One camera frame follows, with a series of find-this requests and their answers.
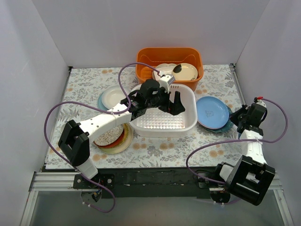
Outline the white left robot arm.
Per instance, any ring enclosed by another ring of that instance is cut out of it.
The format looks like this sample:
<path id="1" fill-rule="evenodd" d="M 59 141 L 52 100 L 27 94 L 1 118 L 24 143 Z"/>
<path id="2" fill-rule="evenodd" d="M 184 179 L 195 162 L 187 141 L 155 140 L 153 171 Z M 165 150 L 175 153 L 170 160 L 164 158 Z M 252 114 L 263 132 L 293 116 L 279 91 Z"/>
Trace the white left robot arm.
<path id="1" fill-rule="evenodd" d="M 84 183 L 89 188 L 96 188 L 100 183 L 98 169 L 90 159 L 90 143 L 109 130 L 143 116 L 149 108 L 158 108 L 173 116 L 183 113 L 185 108 L 180 92 L 175 92 L 173 101 L 170 94 L 159 82 L 148 79 L 107 113 L 81 122 L 70 120 L 66 123 L 58 146 L 71 166 L 84 176 Z"/>

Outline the pink bear plate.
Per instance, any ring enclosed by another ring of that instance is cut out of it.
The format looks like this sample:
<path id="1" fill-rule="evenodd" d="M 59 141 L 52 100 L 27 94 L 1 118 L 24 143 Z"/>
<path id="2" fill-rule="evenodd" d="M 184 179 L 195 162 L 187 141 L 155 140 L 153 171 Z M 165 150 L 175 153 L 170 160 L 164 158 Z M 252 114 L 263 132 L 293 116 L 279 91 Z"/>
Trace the pink bear plate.
<path id="1" fill-rule="evenodd" d="M 198 123 L 199 123 L 202 127 L 206 128 L 206 129 L 211 129 L 211 130 L 218 130 L 218 129 L 221 129 L 221 128 L 225 127 L 225 125 L 226 125 L 226 124 L 224 124 L 224 125 L 221 126 L 221 127 L 215 128 L 215 127 L 209 127 L 209 126 L 207 126 L 207 125 L 201 123 L 200 121 L 198 121 Z"/>

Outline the blue bear plate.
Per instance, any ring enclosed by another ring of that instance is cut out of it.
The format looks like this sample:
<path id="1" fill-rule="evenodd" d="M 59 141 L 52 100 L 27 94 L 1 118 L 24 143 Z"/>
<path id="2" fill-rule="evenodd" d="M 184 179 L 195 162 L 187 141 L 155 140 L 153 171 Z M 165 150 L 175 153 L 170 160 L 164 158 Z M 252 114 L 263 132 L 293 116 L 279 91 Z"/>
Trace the blue bear plate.
<path id="1" fill-rule="evenodd" d="M 227 106 L 215 97 L 202 97 L 196 102 L 198 121 L 209 127 L 221 127 L 229 120 Z"/>

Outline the white plastic bin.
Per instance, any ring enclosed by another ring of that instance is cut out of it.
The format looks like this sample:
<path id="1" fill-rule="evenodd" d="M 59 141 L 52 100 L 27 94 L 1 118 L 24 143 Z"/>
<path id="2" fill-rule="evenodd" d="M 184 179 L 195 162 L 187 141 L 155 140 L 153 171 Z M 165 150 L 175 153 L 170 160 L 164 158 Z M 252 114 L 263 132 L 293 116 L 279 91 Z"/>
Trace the white plastic bin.
<path id="1" fill-rule="evenodd" d="M 129 124 L 142 137 L 183 137 L 197 124 L 197 108 L 194 92 L 188 86 L 176 84 L 170 87 L 170 99 L 180 92 L 181 103 L 185 112 L 173 116 L 157 108 L 150 108 L 146 113 Z"/>

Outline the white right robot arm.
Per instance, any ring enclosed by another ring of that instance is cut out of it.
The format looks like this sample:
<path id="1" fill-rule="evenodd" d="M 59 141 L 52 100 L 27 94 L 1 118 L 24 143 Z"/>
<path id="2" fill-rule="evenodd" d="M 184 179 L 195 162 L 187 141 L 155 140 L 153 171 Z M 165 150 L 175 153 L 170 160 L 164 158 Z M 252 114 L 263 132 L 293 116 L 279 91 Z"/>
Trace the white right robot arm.
<path id="1" fill-rule="evenodd" d="M 230 115 L 230 121 L 237 126 L 242 156 L 235 166 L 222 162 L 213 174 L 213 183 L 225 186 L 225 191 L 255 206 L 259 205 L 274 176 L 275 169 L 267 165 L 262 151 L 263 130 L 259 128 L 268 110 L 259 100 Z"/>

